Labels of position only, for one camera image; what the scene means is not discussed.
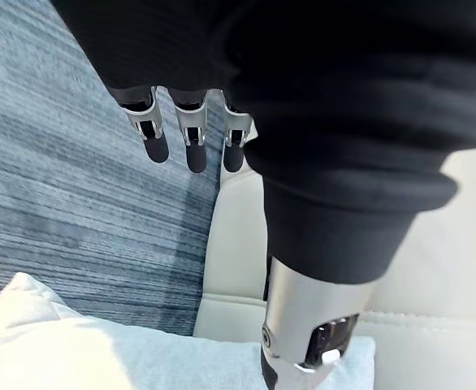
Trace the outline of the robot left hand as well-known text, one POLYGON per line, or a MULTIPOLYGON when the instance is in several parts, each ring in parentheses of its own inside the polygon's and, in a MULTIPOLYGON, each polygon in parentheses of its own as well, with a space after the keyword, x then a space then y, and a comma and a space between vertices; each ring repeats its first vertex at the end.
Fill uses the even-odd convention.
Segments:
POLYGON ((223 93, 229 159, 263 180, 262 375, 314 389, 343 356, 416 216, 476 148, 476 1, 56 1, 149 157, 167 88, 191 170, 205 93, 223 93))

